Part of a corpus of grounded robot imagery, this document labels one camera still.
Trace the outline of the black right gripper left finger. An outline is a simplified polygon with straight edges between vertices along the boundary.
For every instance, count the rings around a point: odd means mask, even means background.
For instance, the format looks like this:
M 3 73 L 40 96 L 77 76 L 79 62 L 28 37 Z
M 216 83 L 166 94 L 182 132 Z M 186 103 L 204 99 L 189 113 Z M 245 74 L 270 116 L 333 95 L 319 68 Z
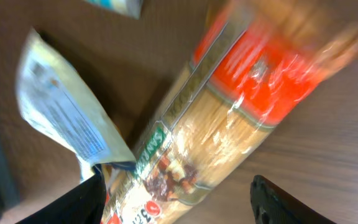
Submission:
M 105 201 L 104 178 L 96 174 L 18 224 L 100 224 Z

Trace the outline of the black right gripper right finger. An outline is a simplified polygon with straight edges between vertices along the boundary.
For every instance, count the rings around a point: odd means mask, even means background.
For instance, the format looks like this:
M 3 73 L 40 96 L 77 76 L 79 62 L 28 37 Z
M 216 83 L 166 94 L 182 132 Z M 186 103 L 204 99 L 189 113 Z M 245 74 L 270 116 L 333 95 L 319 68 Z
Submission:
M 256 224 L 335 224 L 262 175 L 250 185 L 250 204 Z

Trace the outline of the cream foil pouch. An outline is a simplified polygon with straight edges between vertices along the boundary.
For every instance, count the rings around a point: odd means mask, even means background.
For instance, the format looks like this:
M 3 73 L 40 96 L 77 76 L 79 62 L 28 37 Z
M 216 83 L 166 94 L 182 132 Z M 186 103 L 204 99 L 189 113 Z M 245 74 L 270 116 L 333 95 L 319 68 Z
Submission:
M 19 60 L 16 99 L 26 122 L 75 154 L 82 180 L 94 174 L 97 164 L 134 170 L 135 156 L 97 97 L 35 29 Z

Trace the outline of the orange spaghetti packet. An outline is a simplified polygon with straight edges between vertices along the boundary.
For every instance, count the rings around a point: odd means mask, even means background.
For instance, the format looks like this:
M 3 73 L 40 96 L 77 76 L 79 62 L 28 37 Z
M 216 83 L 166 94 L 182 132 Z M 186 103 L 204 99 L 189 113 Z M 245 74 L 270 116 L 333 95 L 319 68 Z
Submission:
M 103 223 L 173 223 L 358 53 L 321 1 L 228 1 L 108 186 Z

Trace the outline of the green tissue pack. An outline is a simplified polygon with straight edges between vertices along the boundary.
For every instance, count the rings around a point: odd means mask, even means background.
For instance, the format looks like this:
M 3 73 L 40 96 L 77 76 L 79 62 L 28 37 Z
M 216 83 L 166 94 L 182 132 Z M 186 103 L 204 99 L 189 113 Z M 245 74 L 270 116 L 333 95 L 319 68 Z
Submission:
M 143 5 L 143 0 L 86 0 L 86 2 L 135 19 L 140 17 Z

